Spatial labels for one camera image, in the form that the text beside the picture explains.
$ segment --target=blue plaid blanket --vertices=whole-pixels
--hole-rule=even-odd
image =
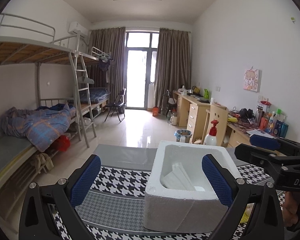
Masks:
[[[68,104],[60,111],[50,109],[27,110],[10,108],[0,118],[0,129],[15,137],[27,137],[40,151],[44,152],[69,126],[75,111]]]
[[[100,103],[101,101],[109,98],[109,95],[111,94],[111,92],[108,92],[106,88],[89,88],[89,93],[90,93],[90,100],[92,104]],[[80,95],[80,102],[83,104],[87,104],[88,103],[87,91],[82,90],[79,92],[79,95]]]

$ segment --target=wooden desk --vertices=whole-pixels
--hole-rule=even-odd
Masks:
[[[177,102],[177,123],[179,127],[186,127],[192,132],[190,143],[201,139],[206,121],[207,111],[210,104],[201,103],[191,96],[183,96],[177,91],[173,92],[173,97]]]
[[[203,135],[202,135],[202,142],[207,134],[207,127],[209,122],[209,115],[210,115],[210,109],[206,110],[207,112],[207,121],[205,123],[204,129],[203,129]],[[228,144],[222,145],[223,147],[230,147],[235,148],[239,144],[244,143],[247,145],[250,144],[250,134],[247,133],[247,131],[253,130],[254,128],[247,123],[242,124],[241,122],[227,122],[227,129],[225,136],[229,136],[229,142]],[[285,156],[281,152],[273,151],[274,154],[277,156]]]

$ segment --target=wooden bed slats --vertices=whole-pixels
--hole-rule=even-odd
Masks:
[[[83,55],[85,65],[96,65],[95,58]],[[57,48],[49,48],[35,44],[17,42],[0,42],[0,65],[21,64],[21,63],[46,63],[70,65],[68,51]]]

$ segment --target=wooden chair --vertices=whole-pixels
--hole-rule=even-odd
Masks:
[[[203,129],[202,141],[203,144],[204,138],[209,133],[210,128],[212,127],[212,120],[218,120],[217,124],[217,146],[221,146],[223,143],[223,139],[226,134],[227,124],[228,124],[228,111],[221,109],[218,106],[211,105],[210,114],[207,114],[206,123]]]

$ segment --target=water bottle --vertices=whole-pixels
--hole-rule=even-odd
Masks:
[[[168,115],[167,115],[167,122],[170,123],[170,118],[171,118],[171,110],[169,110]]]

